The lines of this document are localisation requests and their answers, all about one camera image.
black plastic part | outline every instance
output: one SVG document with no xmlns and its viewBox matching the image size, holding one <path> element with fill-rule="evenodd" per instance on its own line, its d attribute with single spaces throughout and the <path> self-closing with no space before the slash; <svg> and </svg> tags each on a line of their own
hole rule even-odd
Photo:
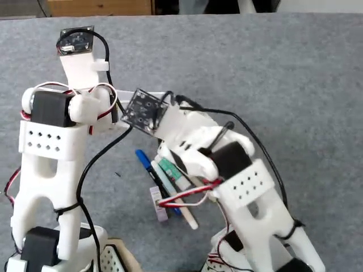
<svg viewBox="0 0 363 272">
<path fill-rule="evenodd" d="M 114 99 L 115 99 L 115 97 L 113 97 L 113 95 L 109 96 L 109 102 L 111 103 L 111 105 L 112 105 Z M 117 111 L 117 106 L 113 107 L 111 110 L 111 121 L 113 124 L 117 123 L 119 121 L 119 113 Z"/>
<path fill-rule="evenodd" d="M 26 272 L 41 272 L 44 265 L 54 266 L 60 262 L 58 239 L 59 231 L 50 228 L 35 227 L 27 233 L 20 258 L 28 262 Z"/>
<path fill-rule="evenodd" d="M 125 272 L 129 272 L 129 270 L 127 269 L 127 267 L 126 267 L 126 265 L 124 263 L 124 260 L 121 258 L 121 255 L 120 255 L 119 250 L 117 249 L 117 246 L 115 246 L 115 245 L 106 245 L 106 246 L 107 247 L 112 247 L 115 250 L 117 257 L 119 258 L 119 260 L 120 260 L 120 262 L 121 262 L 121 264 L 123 266 L 123 269 L 125 270 Z"/>
<path fill-rule="evenodd" d="M 85 239 L 92 235 L 92 231 L 89 228 L 81 228 L 79 230 L 79 239 Z"/>
<path fill-rule="evenodd" d="M 121 120 L 136 129 L 152 135 L 154 131 L 151 128 L 153 128 L 155 112 L 158 111 L 157 119 L 155 120 L 155 129 L 157 129 L 167 108 L 168 104 L 165 101 L 160 105 L 160 99 L 144 90 L 137 89 L 126 108 L 126 114 L 122 116 Z"/>
<path fill-rule="evenodd" d="M 236 252 L 239 252 L 243 249 L 243 244 L 239 237 L 237 236 L 236 231 L 231 231 L 228 233 L 224 239 Z"/>
<path fill-rule="evenodd" d="M 175 161 L 175 164 L 181 171 L 183 171 L 185 174 L 188 174 L 187 167 L 185 167 L 185 164 L 183 163 L 182 159 L 173 151 L 170 150 L 170 153 Z"/>
<path fill-rule="evenodd" d="M 303 261 L 294 258 L 276 272 L 313 272 L 313 270 Z"/>
<path fill-rule="evenodd" d="M 62 128 L 74 126 L 68 114 L 69 102 L 73 95 L 59 92 L 37 91 L 34 94 L 31 121 L 40 124 L 60 126 Z"/>
<path fill-rule="evenodd" d="M 252 0 L 256 12 L 276 12 L 281 0 Z"/>
<path fill-rule="evenodd" d="M 76 28 L 67 28 L 62 29 L 60 36 L 64 35 L 65 33 L 74 30 L 74 29 L 87 29 L 87 30 L 94 30 L 92 25 L 88 27 L 76 27 Z M 79 53 L 88 53 L 92 52 L 93 49 L 93 35 L 90 33 L 85 32 L 77 32 L 71 34 L 69 37 L 62 39 L 59 43 L 59 47 L 62 48 L 63 46 L 74 46 L 74 51 L 67 52 L 67 54 L 79 54 Z"/>
<path fill-rule="evenodd" d="M 252 164 L 252 161 L 238 142 L 231 142 L 210 156 L 216 164 L 220 177 L 225 180 L 233 177 Z"/>
</svg>

red and white wire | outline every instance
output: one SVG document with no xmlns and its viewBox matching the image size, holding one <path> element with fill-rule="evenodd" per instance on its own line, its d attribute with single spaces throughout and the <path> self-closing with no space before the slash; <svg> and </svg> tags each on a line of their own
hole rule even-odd
<svg viewBox="0 0 363 272">
<path fill-rule="evenodd" d="M 12 206 L 14 206 L 14 202 L 15 199 L 13 196 L 10 196 L 8 194 L 10 187 L 12 186 L 12 183 L 16 180 L 16 178 L 19 176 L 21 171 L 21 167 L 19 166 L 15 172 L 11 175 L 11 177 L 9 178 L 9 181 L 6 183 L 5 188 L 4 188 L 4 195 L 7 197 L 7 199 L 9 199 L 10 203 Z"/>
<path fill-rule="evenodd" d="M 20 111 L 20 115 L 21 115 L 22 119 L 24 119 L 26 121 L 29 121 L 30 120 L 31 115 L 28 114 L 28 113 L 26 113 L 25 111 L 21 110 Z"/>
<path fill-rule="evenodd" d="M 70 88 L 67 84 L 64 84 L 61 82 L 56 82 L 56 81 L 47 81 L 47 82 L 40 83 L 34 87 L 34 91 L 36 91 L 40 87 L 44 87 L 44 86 L 48 86 L 48 85 L 66 87 L 66 88 L 68 88 L 68 90 L 72 91 L 75 95 L 79 95 L 79 93 L 75 89 Z"/>
<path fill-rule="evenodd" d="M 220 180 L 216 180 L 213 183 L 211 183 L 210 185 L 205 185 L 205 186 L 201 186 L 201 187 L 183 191 L 179 194 L 173 195 L 172 197 L 168 197 L 168 198 L 164 198 L 164 199 L 160 200 L 158 202 L 158 206 L 164 207 L 164 208 L 177 208 L 177 207 L 188 207 L 188 206 L 201 205 L 207 199 L 207 197 L 208 197 L 207 194 L 204 195 L 202 197 L 202 199 L 200 199 L 196 203 L 173 203 L 173 201 L 175 201 L 176 199 L 182 198 L 182 197 L 190 196 L 192 194 L 197 194 L 197 193 L 213 190 L 214 187 L 216 187 L 218 184 L 220 184 Z"/>
<path fill-rule="evenodd" d="M 107 111 L 105 111 L 105 112 L 103 112 L 103 113 L 101 113 L 100 115 L 97 116 L 97 120 L 100 120 L 101 118 L 103 118 L 106 115 L 108 115 L 112 111 L 112 109 L 115 107 L 115 105 L 117 103 L 117 100 L 118 100 L 116 89 L 114 88 L 114 86 L 112 86 L 109 83 L 99 83 L 96 86 L 94 86 L 93 88 L 89 89 L 88 92 L 89 93 L 92 93 L 95 89 L 97 89 L 100 86 L 106 86 L 106 87 L 108 87 L 111 90 L 112 94 L 113 94 L 114 100 L 113 100 L 111 106 L 107 109 Z M 90 128 L 88 130 L 88 133 L 90 135 L 93 135 L 93 126 L 90 126 Z"/>
</svg>

black cable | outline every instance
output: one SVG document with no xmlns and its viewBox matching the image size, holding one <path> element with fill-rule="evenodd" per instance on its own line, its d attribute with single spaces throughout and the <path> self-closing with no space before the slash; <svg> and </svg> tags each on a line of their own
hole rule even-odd
<svg viewBox="0 0 363 272">
<path fill-rule="evenodd" d="M 160 113 L 160 109 L 161 109 L 161 105 L 163 104 L 163 102 L 165 101 L 165 99 L 170 96 L 170 104 L 171 105 L 175 105 L 175 97 L 174 97 L 174 93 L 172 91 L 166 91 L 163 96 L 160 98 L 160 100 L 158 101 L 158 105 L 157 108 L 155 110 L 155 113 L 153 115 L 153 129 L 157 128 L 157 119 Z"/>
<path fill-rule="evenodd" d="M 234 112 L 229 112 L 228 110 L 222 110 L 222 109 L 191 108 L 191 107 L 180 107 L 180 109 L 181 110 L 184 110 L 184 111 L 199 111 L 199 112 L 209 112 L 209 113 L 226 114 L 226 115 L 232 116 L 236 120 L 238 120 L 244 126 L 244 128 L 248 131 L 248 133 L 251 134 L 251 136 L 253 137 L 253 139 L 256 141 L 256 143 L 258 144 L 258 146 L 261 148 L 263 154 L 265 155 L 268 163 L 270 164 L 270 166 L 272 168 L 272 171 L 274 172 L 274 174 L 275 174 L 275 176 L 277 178 L 277 182 L 278 182 L 278 185 L 279 185 L 280 190 L 281 190 L 282 201 L 283 201 L 285 207 L 287 209 L 289 209 L 288 208 L 288 196 L 286 194 L 285 185 L 284 185 L 284 182 L 282 181 L 282 178 L 280 176 L 280 173 L 278 172 L 278 170 L 277 170 L 274 162 L 272 161 L 269 153 L 267 152 L 265 146 L 262 144 L 261 140 L 252 131 L 252 129 L 246 124 L 246 122 L 242 120 L 242 118 L 240 118 Z"/>
<path fill-rule="evenodd" d="M 201 109 L 202 106 L 192 99 L 186 97 L 185 95 L 176 95 L 175 101 L 180 105 L 182 102 L 187 102 L 190 106 L 192 106 L 195 109 Z"/>
<path fill-rule="evenodd" d="M 40 0 L 36 0 L 36 2 L 38 3 L 38 6 L 39 6 L 39 8 L 40 8 L 41 12 L 43 13 L 43 15 L 44 15 L 45 17 L 48 17 L 48 16 L 47 16 L 47 14 L 46 14 L 46 13 L 45 13 L 45 11 L 44 11 L 44 8 L 43 8 L 42 4 L 40 3 Z"/>
<path fill-rule="evenodd" d="M 90 230 L 91 233 L 93 235 L 93 238 L 95 240 L 95 244 L 96 244 L 96 254 L 97 254 L 97 263 L 98 263 L 98 271 L 101 272 L 101 261 L 100 261 L 100 242 L 98 240 L 97 234 L 96 234 L 96 230 L 95 230 L 95 226 L 93 224 L 92 218 L 90 213 L 88 212 L 88 209 L 86 207 L 86 205 L 83 203 L 83 199 L 81 197 L 81 192 L 82 192 L 82 186 L 83 183 L 85 181 L 85 178 L 89 172 L 89 170 L 91 169 L 91 167 L 94 165 L 94 163 L 101 158 L 108 150 L 110 150 L 113 146 L 115 146 L 116 144 L 118 144 L 120 141 L 122 141 L 132 130 L 132 127 L 129 127 L 124 133 L 122 133 L 120 136 L 118 136 L 115 140 L 113 140 L 111 143 L 109 143 L 108 145 L 105 146 L 105 148 L 103 148 L 100 152 L 98 152 L 88 163 L 88 165 L 86 165 L 86 167 L 84 168 L 82 174 L 81 174 L 81 178 L 79 179 L 79 183 L 77 186 L 77 192 L 76 192 L 76 198 L 77 198 L 77 202 L 79 203 L 83 213 L 86 216 L 87 222 L 90 225 Z"/>
</svg>

